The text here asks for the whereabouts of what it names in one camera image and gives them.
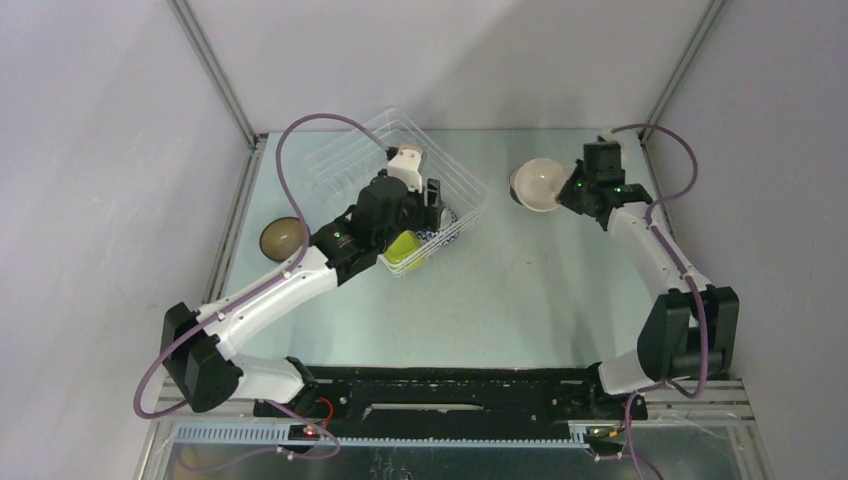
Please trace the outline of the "blue patterned bowl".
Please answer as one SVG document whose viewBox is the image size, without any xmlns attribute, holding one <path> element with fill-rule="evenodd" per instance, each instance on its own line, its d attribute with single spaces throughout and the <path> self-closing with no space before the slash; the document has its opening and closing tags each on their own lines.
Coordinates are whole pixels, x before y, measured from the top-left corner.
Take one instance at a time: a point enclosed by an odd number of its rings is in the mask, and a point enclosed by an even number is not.
<svg viewBox="0 0 848 480">
<path fill-rule="evenodd" d="M 450 208 L 442 210 L 440 229 L 438 231 L 419 230 L 414 233 L 421 246 L 433 244 L 436 248 L 450 245 L 458 238 L 453 225 L 458 221 L 458 215 Z"/>
</svg>

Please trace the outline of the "orange bowl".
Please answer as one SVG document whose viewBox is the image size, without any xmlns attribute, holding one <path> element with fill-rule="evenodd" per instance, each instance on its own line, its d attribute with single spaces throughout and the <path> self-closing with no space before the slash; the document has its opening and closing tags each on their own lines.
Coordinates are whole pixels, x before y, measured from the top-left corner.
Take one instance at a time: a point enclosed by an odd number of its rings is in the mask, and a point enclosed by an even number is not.
<svg viewBox="0 0 848 480">
<path fill-rule="evenodd" d="M 523 207 L 547 213 L 559 206 L 559 193 L 570 175 L 563 164 L 549 158 L 536 158 L 513 171 L 514 188 Z"/>
</svg>

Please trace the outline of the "dark bowl beige inside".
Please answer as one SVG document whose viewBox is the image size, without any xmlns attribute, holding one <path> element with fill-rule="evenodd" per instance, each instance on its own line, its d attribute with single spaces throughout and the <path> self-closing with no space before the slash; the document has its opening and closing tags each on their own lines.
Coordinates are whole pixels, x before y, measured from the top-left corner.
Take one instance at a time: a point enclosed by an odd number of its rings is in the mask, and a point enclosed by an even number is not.
<svg viewBox="0 0 848 480">
<path fill-rule="evenodd" d="M 270 261 L 283 263 L 297 258 L 308 244 L 308 227 L 298 217 L 280 217 L 262 230 L 259 249 Z"/>
</svg>

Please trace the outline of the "teal blue bowl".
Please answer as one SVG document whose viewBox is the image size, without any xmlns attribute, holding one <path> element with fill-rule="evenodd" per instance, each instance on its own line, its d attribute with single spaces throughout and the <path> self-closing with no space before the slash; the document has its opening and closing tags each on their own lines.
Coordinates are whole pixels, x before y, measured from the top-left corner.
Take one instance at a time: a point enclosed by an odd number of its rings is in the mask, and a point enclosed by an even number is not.
<svg viewBox="0 0 848 480">
<path fill-rule="evenodd" d="M 518 198 L 516 190 L 514 188 L 514 177 L 515 177 L 515 171 L 510 172 L 510 175 L 508 177 L 509 195 L 510 195 L 510 198 L 512 199 L 512 201 L 514 203 L 521 205 L 522 203 L 521 203 L 520 199 Z"/>
</svg>

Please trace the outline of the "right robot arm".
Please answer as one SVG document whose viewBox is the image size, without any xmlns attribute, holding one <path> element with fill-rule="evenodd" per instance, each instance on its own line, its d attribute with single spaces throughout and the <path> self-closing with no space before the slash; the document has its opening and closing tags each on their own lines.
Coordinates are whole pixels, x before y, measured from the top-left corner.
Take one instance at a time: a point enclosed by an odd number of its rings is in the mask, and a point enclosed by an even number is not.
<svg viewBox="0 0 848 480">
<path fill-rule="evenodd" d="M 653 300 L 635 348 L 600 362 L 599 380 L 583 388 L 585 411 L 606 418 L 620 407 L 622 394 L 661 383 L 677 386 L 685 378 L 697 380 L 690 394 L 696 397 L 709 377 L 727 373 L 739 297 L 699 272 L 669 237 L 646 188 L 627 183 L 620 144 L 585 144 L 557 201 L 595 220 L 624 247 Z"/>
</svg>

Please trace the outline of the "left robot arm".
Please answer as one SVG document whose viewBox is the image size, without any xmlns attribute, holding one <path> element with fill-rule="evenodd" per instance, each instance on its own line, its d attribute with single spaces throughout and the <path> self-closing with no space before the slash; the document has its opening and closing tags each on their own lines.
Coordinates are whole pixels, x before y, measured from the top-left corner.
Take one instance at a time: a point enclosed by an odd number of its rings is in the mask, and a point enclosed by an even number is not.
<svg viewBox="0 0 848 480">
<path fill-rule="evenodd" d="M 311 412 L 315 381 L 300 360 L 274 363 L 243 354 L 243 347 L 289 311 L 373 267 L 401 234 L 438 231 L 443 209 L 439 180 L 412 191 L 381 171 L 341 216 L 253 284 L 195 310 L 183 302 L 170 307 L 161 364 L 184 405 L 203 413 L 231 398 L 254 398 L 277 402 L 292 416 Z"/>
</svg>

